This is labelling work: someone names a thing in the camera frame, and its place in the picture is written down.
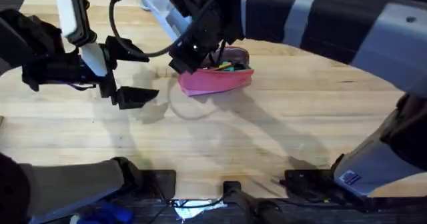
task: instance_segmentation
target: black strap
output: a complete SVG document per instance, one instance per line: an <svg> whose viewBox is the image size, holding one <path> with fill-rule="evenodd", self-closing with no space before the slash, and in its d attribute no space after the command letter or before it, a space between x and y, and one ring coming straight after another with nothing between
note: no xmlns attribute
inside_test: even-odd
<svg viewBox="0 0 427 224"><path fill-rule="evenodd" d="M281 43L295 0L247 0L246 38Z"/></svg>
<svg viewBox="0 0 427 224"><path fill-rule="evenodd" d="M301 48L352 62L388 0L314 0Z"/></svg>

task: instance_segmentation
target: yellow marker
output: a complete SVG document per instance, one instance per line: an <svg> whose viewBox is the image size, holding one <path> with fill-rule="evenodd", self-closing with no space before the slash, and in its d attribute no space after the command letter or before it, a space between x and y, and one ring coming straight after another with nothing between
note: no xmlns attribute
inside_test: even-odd
<svg viewBox="0 0 427 224"><path fill-rule="evenodd" d="M217 70L224 69L224 68L231 67L231 66L232 66L231 62L229 62L229 61L223 61L222 64L219 67L213 68L211 70L217 71Z"/></svg>

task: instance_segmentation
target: pink pouch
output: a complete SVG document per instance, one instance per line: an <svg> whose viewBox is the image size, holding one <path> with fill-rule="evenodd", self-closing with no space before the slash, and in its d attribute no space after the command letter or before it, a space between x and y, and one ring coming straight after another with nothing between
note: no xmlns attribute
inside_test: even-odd
<svg viewBox="0 0 427 224"><path fill-rule="evenodd" d="M213 54L213 59L218 58L218 51ZM229 91L248 84L254 70L249 67L249 53L239 47L224 49L223 61L242 63L247 69L239 71L216 71L212 69L198 69L193 75L185 72L178 77L178 83L187 96L203 95ZM209 59L202 63L202 68L209 66Z"/></svg>

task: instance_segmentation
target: wire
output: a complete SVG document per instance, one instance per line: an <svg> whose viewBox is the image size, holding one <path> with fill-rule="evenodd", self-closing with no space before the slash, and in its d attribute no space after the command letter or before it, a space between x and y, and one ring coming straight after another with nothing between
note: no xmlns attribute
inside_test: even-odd
<svg viewBox="0 0 427 224"><path fill-rule="evenodd" d="M211 66L215 67L216 62L215 62L214 58L212 57L212 53L209 53L208 57L209 57L209 61L211 61Z"/></svg>
<svg viewBox="0 0 427 224"><path fill-rule="evenodd" d="M151 218L151 220L148 222L148 224L152 224L154 223L154 221L168 208L169 206L164 206L162 209L160 209L160 211L155 214L155 216L153 218Z"/></svg>
<svg viewBox="0 0 427 224"><path fill-rule="evenodd" d="M305 204L305 203L294 203L294 202L288 201L286 199L276 199L276 201L280 201L282 203L286 203L288 205L293 205L296 207L305 207L305 208L313 208L313 209L354 210L354 207L341 206L341 205L313 205L313 204Z"/></svg>
<svg viewBox="0 0 427 224"><path fill-rule="evenodd" d="M114 36L116 37L119 44L128 51L129 54L132 54L136 57L159 57L168 53L171 49L173 49L176 45L180 44L196 27L197 24L201 21L201 18L205 15L207 11L211 8L216 0L209 0L207 3L201 8L199 15L194 19L192 23L190 23L189 27L184 31L182 35L180 35L171 45L166 48L156 51L154 53L142 53L141 51L137 51L134 48L130 47L121 37L119 32L117 31L117 27L114 21L114 6L117 3L117 0L111 0L109 4L109 23L111 25L111 29L113 30Z"/></svg>
<svg viewBox="0 0 427 224"><path fill-rule="evenodd" d="M218 55L218 59L216 60L216 66L219 67L221 64L222 55L224 54L224 49L226 48L226 40L223 40L221 43L220 54Z"/></svg>
<svg viewBox="0 0 427 224"><path fill-rule="evenodd" d="M180 205L179 207L175 207L175 208L180 208L180 209L194 209L194 208L204 208L204 207L211 207L217 204L220 204L222 201L224 200L223 197L219 198L218 200L214 201L213 203L209 203L206 205L196 205L196 206L184 206L186 203Z"/></svg>

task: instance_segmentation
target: butcher block table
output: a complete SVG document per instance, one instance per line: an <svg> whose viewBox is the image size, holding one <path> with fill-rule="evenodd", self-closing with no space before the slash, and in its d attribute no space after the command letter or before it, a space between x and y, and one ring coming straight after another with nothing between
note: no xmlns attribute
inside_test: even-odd
<svg viewBox="0 0 427 224"><path fill-rule="evenodd" d="M111 28L109 0L89 0L91 28L102 43ZM21 12L59 24L55 0L25 0ZM119 32L145 52L171 43L139 0L115 8ZM243 41L252 84L225 93L187 97L167 65L120 61L119 86L159 89L142 109L120 111L98 89L41 86L32 92L21 70L0 78L0 151L22 163L72 165L116 156L140 169L177 171L176 199L215 198L225 180L255 197L286 197L272 182L288 169L328 169L356 148L394 109L402 92L363 71L271 43ZM382 187L372 196L427 195L427 175Z"/></svg>

